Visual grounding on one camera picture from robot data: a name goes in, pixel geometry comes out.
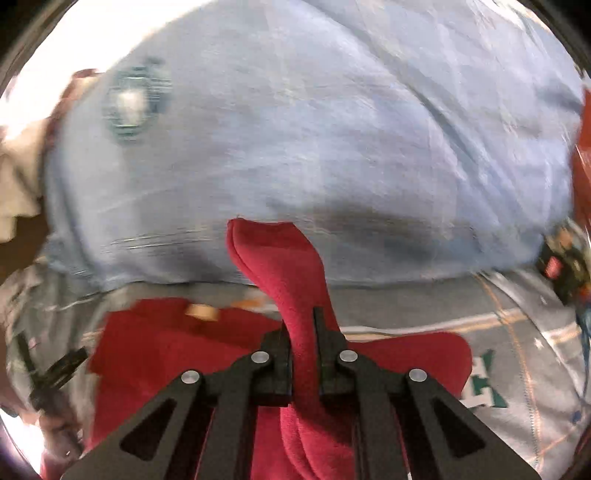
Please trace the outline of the red fleece garment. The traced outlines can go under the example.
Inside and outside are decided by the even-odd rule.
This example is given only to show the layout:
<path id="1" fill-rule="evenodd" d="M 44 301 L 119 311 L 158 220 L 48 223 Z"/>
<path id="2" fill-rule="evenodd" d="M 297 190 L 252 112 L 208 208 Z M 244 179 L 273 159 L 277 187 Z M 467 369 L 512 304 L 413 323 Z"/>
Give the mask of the red fleece garment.
<path id="1" fill-rule="evenodd" d="M 236 219 L 226 245 L 243 274 L 273 299 L 294 352 L 294 402 L 257 414 L 252 477 L 353 477 L 352 423 L 322 407 L 312 311 L 322 308 L 329 329 L 338 326 L 325 270 L 314 246 L 290 223 Z M 91 371 L 99 378 L 90 442 L 99 444 L 171 380 L 188 369 L 205 374 L 231 366 L 259 347 L 276 321 L 224 308 L 216 320 L 193 318 L 182 298 L 143 299 L 109 314 Z M 367 342 L 361 352 L 382 368 L 420 368 L 459 395 L 472 371 L 468 343 L 453 333 Z"/>

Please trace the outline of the grey patterned bed sheet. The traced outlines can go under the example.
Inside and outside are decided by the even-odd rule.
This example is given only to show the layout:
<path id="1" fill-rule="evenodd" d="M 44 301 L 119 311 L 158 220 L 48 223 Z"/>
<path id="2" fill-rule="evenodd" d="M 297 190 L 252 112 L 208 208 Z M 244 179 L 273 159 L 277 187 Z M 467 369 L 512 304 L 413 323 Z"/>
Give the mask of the grey patterned bed sheet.
<path id="1" fill-rule="evenodd" d="M 169 297 L 279 314 L 266 294 L 246 285 L 135 283 L 80 295 L 65 276 L 36 263 L 2 284 L 1 323 L 8 335 L 24 332 L 34 360 L 46 367 L 71 349 L 93 348 L 109 312 Z M 335 287 L 331 298 L 339 327 L 353 341 L 439 331 L 463 336 L 473 354 L 463 403 L 541 477 L 567 471 L 590 422 L 590 364 L 573 309 L 535 272 Z"/>

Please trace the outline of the small dark jar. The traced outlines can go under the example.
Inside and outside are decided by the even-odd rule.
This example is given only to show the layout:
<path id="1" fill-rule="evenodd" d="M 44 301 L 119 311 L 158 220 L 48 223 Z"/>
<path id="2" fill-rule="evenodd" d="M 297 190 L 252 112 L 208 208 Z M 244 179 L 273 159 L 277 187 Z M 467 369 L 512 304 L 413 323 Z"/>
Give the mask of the small dark jar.
<path id="1" fill-rule="evenodd" d="M 563 304 L 590 302 L 590 238 L 572 220 L 544 237 L 536 268 Z"/>

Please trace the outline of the blue plaid pillow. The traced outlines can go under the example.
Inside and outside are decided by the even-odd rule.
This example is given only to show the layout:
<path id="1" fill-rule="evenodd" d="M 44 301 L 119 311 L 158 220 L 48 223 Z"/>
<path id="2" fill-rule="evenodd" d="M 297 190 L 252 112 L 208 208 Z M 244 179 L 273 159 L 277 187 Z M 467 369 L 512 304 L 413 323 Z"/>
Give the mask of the blue plaid pillow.
<path id="1" fill-rule="evenodd" d="M 334 284 L 512 268 L 571 211 L 583 89 L 496 1 L 211 1 L 66 116 L 45 252 L 86 291 L 236 282 L 240 217 L 296 224 Z"/>

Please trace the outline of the cream cloth at bedside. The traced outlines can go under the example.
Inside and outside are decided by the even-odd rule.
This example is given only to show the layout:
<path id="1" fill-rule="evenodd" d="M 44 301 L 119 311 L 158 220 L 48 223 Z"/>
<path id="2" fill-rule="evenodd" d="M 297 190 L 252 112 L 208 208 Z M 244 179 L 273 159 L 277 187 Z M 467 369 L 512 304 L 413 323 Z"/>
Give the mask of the cream cloth at bedside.
<path id="1" fill-rule="evenodd" d="M 19 217 L 40 213 L 41 167 L 48 120 L 33 122 L 1 141 L 1 242 L 16 236 Z"/>

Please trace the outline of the red plastic bag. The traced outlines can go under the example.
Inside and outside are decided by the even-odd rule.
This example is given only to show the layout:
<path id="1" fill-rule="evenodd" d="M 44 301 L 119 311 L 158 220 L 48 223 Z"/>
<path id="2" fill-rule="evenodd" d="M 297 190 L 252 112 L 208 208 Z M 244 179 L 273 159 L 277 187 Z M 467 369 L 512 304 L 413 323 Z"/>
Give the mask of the red plastic bag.
<path id="1" fill-rule="evenodd" d="M 584 229 L 591 222 L 591 95 L 585 90 L 579 138 L 572 154 L 574 219 Z"/>

